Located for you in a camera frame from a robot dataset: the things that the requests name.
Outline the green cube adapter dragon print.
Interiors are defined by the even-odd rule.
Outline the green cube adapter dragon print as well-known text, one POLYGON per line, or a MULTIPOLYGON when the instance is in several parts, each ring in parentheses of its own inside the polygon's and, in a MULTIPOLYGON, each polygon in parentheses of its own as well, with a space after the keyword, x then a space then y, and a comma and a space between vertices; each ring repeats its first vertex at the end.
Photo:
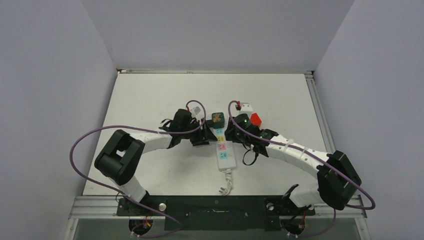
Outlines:
POLYGON ((225 127, 225 115, 223 112, 214 112, 211 114, 212 128, 222 129, 225 127))

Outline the red cube socket adapter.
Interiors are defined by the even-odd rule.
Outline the red cube socket adapter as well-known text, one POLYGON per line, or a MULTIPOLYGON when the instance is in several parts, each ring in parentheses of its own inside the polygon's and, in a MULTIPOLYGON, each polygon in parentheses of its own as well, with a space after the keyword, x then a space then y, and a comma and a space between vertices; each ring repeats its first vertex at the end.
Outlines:
POLYGON ((259 117, 259 115, 258 115, 256 112, 254 112, 254 113, 251 115, 251 117, 250 117, 250 122, 251 122, 254 126, 257 126, 258 128, 260 128, 260 127, 261 127, 261 125, 262 125, 262 120, 261 120, 261 118, 259 117))

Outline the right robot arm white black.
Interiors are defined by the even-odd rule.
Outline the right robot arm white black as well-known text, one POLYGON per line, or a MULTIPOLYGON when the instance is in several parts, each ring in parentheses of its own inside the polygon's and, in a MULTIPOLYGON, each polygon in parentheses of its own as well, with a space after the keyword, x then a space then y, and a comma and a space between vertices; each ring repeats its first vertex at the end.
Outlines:
POLYGON ((262 155, 301 169, 313 176, 315 183, 294 184, 285 194, 283 209, 289 214, 314 204, 327 204, 336 210, 348 206, 362 180, 346 154, 341 151, 316 151, 287 139, 276 131, 254 125, 242 113, 228 120, 224 132, 228 141, 241 144, 254 156, 262 155))

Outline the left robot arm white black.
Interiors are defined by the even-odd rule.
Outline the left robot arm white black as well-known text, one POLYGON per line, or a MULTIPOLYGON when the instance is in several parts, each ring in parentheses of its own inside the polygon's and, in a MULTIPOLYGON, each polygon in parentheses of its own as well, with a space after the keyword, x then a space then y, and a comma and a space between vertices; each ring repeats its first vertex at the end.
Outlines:
POLYGON ((131 211, 143 215, 149 208, 149 193, 135 177, 142 154, 173 148, 182 140, 189 140, 193 146, 202 146, 218 139, 202 119, 198 120, 187 109, 178 109, 173 119, 167 120, 158 131, 128 133, 116 130, 96 157, 94 166, 123 195, 131 198, 131 211))

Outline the white power strip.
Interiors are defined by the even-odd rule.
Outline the white power strip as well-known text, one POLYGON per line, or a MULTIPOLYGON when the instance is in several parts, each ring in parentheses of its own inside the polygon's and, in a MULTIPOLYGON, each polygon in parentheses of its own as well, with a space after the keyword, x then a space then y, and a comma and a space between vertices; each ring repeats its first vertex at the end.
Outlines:
POLYGON ((224 172, 226 170, 233 170, 237 167, 233 143, 227 141, 225 137, 225 130, 223 128, 214 129, 213 133, 217 138, 215 144, 216 160, 218 170, 224 172))

